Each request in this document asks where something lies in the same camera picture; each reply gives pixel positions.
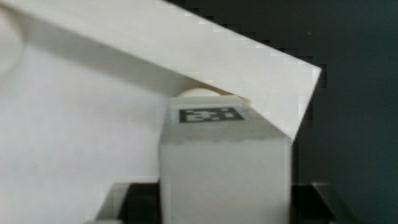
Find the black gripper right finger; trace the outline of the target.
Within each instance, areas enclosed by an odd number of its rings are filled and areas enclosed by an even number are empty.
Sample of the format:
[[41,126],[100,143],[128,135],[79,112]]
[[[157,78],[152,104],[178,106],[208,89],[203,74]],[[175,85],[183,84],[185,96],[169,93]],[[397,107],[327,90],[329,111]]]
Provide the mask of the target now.
[[356,224],[356,215],[327,183],[292,186],[290,224]]

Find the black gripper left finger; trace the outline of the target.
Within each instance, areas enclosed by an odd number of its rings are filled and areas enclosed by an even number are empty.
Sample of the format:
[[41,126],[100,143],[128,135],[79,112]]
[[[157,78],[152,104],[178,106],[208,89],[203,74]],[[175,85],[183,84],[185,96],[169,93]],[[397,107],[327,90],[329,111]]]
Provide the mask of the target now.
[[157,182],[112,185],[98,215],[86,224],[162,224]]

